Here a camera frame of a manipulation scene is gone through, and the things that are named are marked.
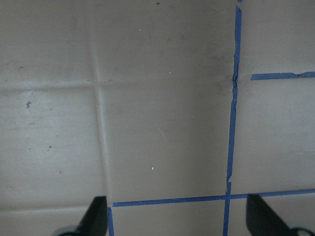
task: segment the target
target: blue tape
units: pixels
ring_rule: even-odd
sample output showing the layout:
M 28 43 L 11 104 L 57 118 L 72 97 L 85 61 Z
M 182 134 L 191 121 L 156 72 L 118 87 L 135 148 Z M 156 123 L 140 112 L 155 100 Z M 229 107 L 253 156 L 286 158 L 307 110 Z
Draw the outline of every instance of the blue tape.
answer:
M 135 202 L 119 202 L 119 203 L 113 203 L 113 207 L 131 207 L 131 206 L 157 205 L 157 204 L 170 204 L 170 203 L 205 202 L 205 201 L 215 201 L 215 200 L 224 200 L 224 199 L 225 199 L 225 195 L 195 197 L 195 198 L 172 198 L 172 199 L 146 200 L 146 201 L 135 201 Z
M 302 74 L 294 74 L 294 73 L 253 74 L 251 80 L 276 80 L 276 79 L 299 79 L 299 78 L 315 78 L 315 72 L 304 72 Z
M 110 207 L 107 208 L 107 222 L 109 236 L 114 236 L 113 214 L 112 209 Z
M 315 193 L 315 189 L 302 189 L 302 190 L 289 190 L 289 191 L 276 191 L 276 192 L 264 192 L 255 193 L 261 197 L 275 197 L 275 196 L 288 196 L 288 195 L 302 195 Z M 248 194 L 234 194 L 230 196 L 230 199 L 247 198 Z
M 227 233 L 228 233 L 228 220 L 229 220 L 229 215 L 230 215 L 230 196 L 231 196 L 231 182 L 227 182 L 225 203 L 224 203 L 223 236 L 227 236 Z
M 240 63 L 241 52 L 241 31 L 242 31 L 242 11 L 236 6 L 235 12 L 235 53 L 234 53 L 234 71 L 233 71 L 233 99 L 231 102 L 231 115 L 230 115 L 230 131 L 228 140 L 228 155 L 227 155 L 227 168 L 226 168 L 226 193 L 224 204 L 224 219 L 223 219 L 223 236 L 228 233 L 228 220 L 230 213 L 230 196 L 231 196 L 231 182 L 229 181 L 233 171 L 233 153 L 234 153 L 234 137 L 235 137 L 235 124 L 236 124 L 236 105 L 237 105 L 237 82 L 238 82 L 238 66 Z
M 235 123 L 236 123 L 236 104 L 237 104 L 237 82 L 238 82 L 238 66 L 240 63 L 240 51 L 241 51 L 241 29 L 242 29 L 242 11 L 236 6 L 235 17 L 235 53 L 234 53 L 234 72 L 233 72 L 233 99 L 231 103 L 231 115 L 230 115 L 230 131 L 229 131 L 229 144 L 227 155 L 227 173 L 226 181 L 228 182 L 232 176 L 233 169 L 233 153 L 234 153 L 234 136 L 235 136 Z

